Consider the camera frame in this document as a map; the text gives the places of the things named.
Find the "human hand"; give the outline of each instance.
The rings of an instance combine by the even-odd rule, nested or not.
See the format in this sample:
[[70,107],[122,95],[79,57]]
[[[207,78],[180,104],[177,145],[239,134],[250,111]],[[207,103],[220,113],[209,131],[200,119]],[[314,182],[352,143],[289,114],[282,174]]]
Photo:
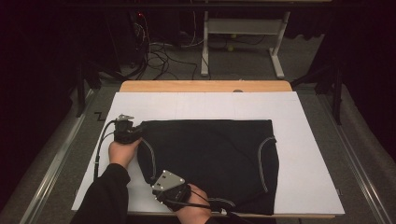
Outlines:
[[134,152],[141,141],[142,138],[127,145],[112,142],[108,147],[108,158],[110,163],[117,163],[127,169],[128,164],[134,158]]
[[[191,196],[188,203],[210,205],[203,190],[198,189],[195,185],[189,185],[191,187]],[[211,217],[212,211],[207,208],[185,206],[176,211],[175,214],[182,224],[205,224]]]

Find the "electronic device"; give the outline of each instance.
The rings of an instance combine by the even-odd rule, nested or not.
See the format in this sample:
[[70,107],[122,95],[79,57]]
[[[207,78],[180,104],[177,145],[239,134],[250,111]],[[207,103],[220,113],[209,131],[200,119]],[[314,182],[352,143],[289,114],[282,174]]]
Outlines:
[[119,115],[115,121],[114,141],[120,144],[131,144],[142,137],[143,128],[141,126],[134,127],[134,123],[130,121],[134,117],[127,115]]
[[164,170],[152,187],[156,200],[165,204],[174,212],[187,205],[191,196],[191,187],[180,176]]

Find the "white board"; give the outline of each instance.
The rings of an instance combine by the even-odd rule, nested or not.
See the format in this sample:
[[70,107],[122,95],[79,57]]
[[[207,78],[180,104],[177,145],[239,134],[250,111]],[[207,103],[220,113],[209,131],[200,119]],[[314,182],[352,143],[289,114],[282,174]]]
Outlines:
[[[271,119],[279,157],[276,215],[343,215],[332,179],[296,92],[118,92],[106,123],[120,114],[134,125],[154,119]],[[107,133],[112,133],[110,125]],[[108,166],[109,136],[102,144],[99,175]],[[93,181],[94,151],[72,210]],[[170,213],[154,199],[137,159],[128,172],[129,212]]]

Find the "black garment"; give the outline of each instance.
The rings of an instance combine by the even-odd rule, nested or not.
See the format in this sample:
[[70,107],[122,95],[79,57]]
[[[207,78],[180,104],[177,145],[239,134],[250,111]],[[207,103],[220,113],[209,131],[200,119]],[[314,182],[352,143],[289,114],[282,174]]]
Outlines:
[[[71,223],[125,223],[128,212],[128,189],[131,178],[119,164],[109,164],[87,190]],[[217,224],[210,218],[206,224]]]
[[206,192],[212,207],[272,215],[279,167],[271,120],[151,120],[137,159],[153,185],[163,170]]

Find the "black sleeve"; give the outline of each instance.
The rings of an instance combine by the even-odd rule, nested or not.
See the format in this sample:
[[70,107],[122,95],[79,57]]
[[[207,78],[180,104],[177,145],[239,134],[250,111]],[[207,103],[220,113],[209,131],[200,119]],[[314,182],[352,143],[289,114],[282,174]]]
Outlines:
[[71,223],[125,223],[131,178],[119,164],[109,164],[87,190]]
[[219,224],[213,217],[210,217],[205,224]]

